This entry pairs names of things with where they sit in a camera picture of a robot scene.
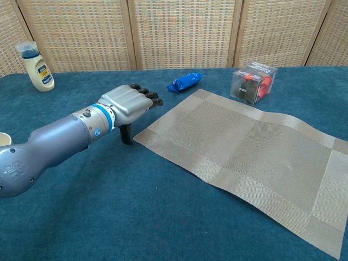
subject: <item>white cup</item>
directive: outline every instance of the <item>white cup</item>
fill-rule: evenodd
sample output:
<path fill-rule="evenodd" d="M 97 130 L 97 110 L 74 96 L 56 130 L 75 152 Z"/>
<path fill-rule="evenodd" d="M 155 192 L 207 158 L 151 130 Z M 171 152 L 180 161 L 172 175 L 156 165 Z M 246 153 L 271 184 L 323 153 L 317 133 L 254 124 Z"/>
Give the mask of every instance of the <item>white cup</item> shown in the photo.
<path fill-rule="evenodd" d="M 6 146 L 12 144 L 12 138 L 9 134 L 0 132 L 0 146 Z"/>

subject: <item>blue wrapped snack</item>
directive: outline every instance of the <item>blue wrapped snack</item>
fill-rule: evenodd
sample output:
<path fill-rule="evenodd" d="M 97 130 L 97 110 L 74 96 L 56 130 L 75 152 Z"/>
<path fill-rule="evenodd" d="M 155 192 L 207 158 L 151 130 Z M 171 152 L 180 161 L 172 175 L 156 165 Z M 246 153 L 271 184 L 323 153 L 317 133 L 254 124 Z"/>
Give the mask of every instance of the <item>blue wrapped snack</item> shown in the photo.
<path fill-rule="evenodd" d="M 203 74 L 199 72 L 192 72 L 188 75 L 175 79 L 167 88 L 173 92 L 181 92 L 188 88 L 195 86 L 203 77 Z"/>

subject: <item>blue tablecloth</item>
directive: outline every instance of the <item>blue tablecloth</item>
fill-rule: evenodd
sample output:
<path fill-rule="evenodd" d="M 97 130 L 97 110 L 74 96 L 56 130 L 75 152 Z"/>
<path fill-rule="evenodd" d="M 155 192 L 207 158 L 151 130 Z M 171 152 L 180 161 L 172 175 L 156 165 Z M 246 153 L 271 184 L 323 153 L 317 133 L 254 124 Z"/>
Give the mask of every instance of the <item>blue tablecloth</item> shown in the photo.
<path fill-rule="evenodd" d="M 55 73 L 46 93 L 27 74 L 12 74 L 0 79 L 0 132 L 26 142 L 108 90 L 139 83 L 164 105 L 132 124 L 134 136 L 198 88 L 229 97 L 235 70 Z M 203 74 L 198 85 L 167 90 L 189 72 Z M 256 107 L 348 140 L 348 67 L 279 68 Z M 0 216 L 0 260 L 335 260 L 236 196 L 136 142 L 124 145 L 118 129 L 46 170 L 24 194 L 1 199 Z"/>

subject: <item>white bottle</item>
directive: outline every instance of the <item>white bottle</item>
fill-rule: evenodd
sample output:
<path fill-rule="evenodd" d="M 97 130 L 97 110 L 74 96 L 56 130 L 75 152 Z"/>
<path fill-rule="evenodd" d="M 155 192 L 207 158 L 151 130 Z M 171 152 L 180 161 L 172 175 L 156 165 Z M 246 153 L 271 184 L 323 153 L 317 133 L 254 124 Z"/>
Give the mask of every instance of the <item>white bottle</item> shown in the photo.
<path fill-rule="evenodd" d="M 39 91 L 51 91 L 54 88 L 53 76 L 39 53 L 36 42 L 22 42 L 16 46 L 26 66 L 30 80 Z"/>

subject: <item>bottle label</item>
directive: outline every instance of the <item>bottle label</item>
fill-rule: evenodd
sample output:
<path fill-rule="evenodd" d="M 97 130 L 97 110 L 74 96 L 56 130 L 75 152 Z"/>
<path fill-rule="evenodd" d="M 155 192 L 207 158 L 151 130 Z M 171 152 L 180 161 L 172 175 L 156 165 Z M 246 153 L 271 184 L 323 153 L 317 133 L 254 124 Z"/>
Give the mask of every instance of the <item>bottle label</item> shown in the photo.
<path fill-rule="evenodd" d="M 38 68 L 38 72 L 42 78 L 43 84 L 49 83 L 49 81 L 52 79 L 51 73 L 46 65 L 42 65 L 40 68 Z"/>

